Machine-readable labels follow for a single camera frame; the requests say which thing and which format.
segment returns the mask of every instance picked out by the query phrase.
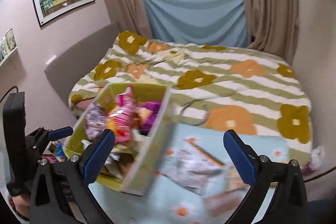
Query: blanket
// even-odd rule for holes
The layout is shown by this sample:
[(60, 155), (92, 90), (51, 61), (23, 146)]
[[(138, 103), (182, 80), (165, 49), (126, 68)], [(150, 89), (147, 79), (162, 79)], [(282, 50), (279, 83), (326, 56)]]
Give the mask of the blanket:
[[(165, 43), (122, 32), (97, 67), (73, 87), (69, 107), (80, 115), (76, 103), (94, 98), (108, 83), (125, 81), (172, 86), (176, 122), (199, 122), (209, 110), (203, 128), (281, 136), (290, 158), (301, 165), (310, 159), (311, 102), (293, 69), (278, 56), (245, 48)], [(180, 116), (183, 106), (194, 100)]]

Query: wall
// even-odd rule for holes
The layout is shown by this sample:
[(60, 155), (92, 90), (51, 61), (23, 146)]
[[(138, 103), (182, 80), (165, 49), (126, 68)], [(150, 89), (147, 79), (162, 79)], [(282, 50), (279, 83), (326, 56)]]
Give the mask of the wall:
[(18, 55), (0, 68), (0, 97), (13, 85), (26, 92), (26, 133), (40, 126), (73, 126), (76, 119), (43, 70), (53, 55), (110, 24), (104, 0), (61, 15), (42, 28), (32, 0), (0, 0), (0, 11), (0, 34), (12, 27), (18, 46)]
[[(312, 101), (314, 147), (326, 158), (314, 175), (336, 165), (336, 0), (299, 0), (300, 31), (293, 68)], [(309, 200), (336, 194), (336, 171), (306, 184)]]

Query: blue gripper pad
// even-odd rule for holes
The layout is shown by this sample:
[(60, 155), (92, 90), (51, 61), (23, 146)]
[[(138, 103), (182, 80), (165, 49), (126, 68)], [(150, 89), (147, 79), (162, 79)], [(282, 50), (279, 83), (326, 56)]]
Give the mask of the blue gripper pad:
[(51, 142), (57, 141), (65, 137), (71, 136), (73, 132), (74, 130), (72, 129), (72, 127), (63, 127), (60, 129), (56, 129), (54, 131), (49, 132), (48, 140)]
[(86, 184), (96, 181), (107, 157), (114, 147), (114, 143), (114, 132), (105, 129), (100, 137), (84, 150), (81, 155), (82, 160), (79, 164), (79, 170)]
[(224, 133), (223, 144), (242, 181), (253, 186), (256, 179), (256, 169), (255, 165), (244, 151), (246, 145), (234, 130), (228, 130)]

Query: green box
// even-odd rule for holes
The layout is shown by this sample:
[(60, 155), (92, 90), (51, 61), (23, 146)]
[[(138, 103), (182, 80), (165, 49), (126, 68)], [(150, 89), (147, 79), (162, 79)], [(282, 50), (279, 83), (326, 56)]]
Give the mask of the green box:
[[(113, 190), (143, 196), (149, 188), (156, 171), (161, 151), (171, 134), (173, 107), (171, 103), (171, 87), (166, 85), (144, 83), (110, 83), (95, 98), (107, 112), (115, 107), (115, 97), (124, 93), (127, 86), (132, 86), (134, 99), (138, 104), (148, 101), (161, 101), (161, 108), (155, 124), (148, 133), (148, 140), (134, 159), (131, 170), (122, 180), (100, 174), (96, 182)], [(83, 153), (82, 139), (87, 140), (84, 129), (87, 110), (81, 115), (73, 128), (73, 134), (64, 145), (64, 153), (68, 158)]]

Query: upholstered headboard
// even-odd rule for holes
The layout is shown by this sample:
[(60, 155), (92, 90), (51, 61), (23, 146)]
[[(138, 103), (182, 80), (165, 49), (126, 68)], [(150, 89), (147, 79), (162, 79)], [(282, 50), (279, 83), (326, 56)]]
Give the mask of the upholstered headboard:
[(44, 73), (66, 105), (73, 86), (95, 68), (118, 33), (118, 26), (112, 23), (77, 42), (47, 65)]

